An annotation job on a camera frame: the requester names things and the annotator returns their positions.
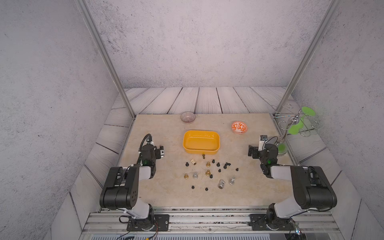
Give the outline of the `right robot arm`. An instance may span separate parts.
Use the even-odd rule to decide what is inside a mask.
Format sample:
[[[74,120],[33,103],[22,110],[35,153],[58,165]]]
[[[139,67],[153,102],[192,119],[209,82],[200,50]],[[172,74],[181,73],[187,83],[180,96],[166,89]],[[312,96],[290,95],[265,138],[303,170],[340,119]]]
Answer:
[[[264,217],[266,227],[278,231],[293,226],[293,217],[307,211],[328,211],[337,205],[337,196],[323,169],[318,166],[285,166],[278,164],[278,147],[249,145],[248,156],[260,161],[263,174],[269,179],[292,183],[293,195],[269,205]]]

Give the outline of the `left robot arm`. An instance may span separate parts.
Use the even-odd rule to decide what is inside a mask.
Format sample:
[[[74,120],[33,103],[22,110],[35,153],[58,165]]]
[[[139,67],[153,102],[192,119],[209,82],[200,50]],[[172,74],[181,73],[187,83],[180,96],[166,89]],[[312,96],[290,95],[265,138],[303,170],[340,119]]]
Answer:
[[[133,230],[150,231],[156,226],[154,210],[139,199],[139,182],[155,176],[156,162],[164,156],[164,147],[155,146],[152,135],[146,134],[138,153],[135,164],[110,168],[99,203],[101,208],[123,211]]]

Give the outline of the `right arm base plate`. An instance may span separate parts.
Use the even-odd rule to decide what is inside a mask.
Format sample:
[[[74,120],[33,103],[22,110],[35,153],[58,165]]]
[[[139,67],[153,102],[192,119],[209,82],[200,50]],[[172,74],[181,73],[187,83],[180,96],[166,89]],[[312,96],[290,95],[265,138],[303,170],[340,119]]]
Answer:
[[[295,229],[293,221],[289,219],[271,219],[266,214],[251,214],[249,217],[248,226],[253,231],[293,231]]]

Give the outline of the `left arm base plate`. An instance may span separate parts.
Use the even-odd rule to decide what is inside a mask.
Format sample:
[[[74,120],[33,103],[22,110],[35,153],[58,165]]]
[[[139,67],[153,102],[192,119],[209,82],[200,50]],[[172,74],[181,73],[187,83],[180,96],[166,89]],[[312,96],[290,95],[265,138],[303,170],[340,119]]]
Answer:
[[[146,219],[130,219],[127,231],[131,232],[167,232],[169,230],[170,215],[152,215]]]

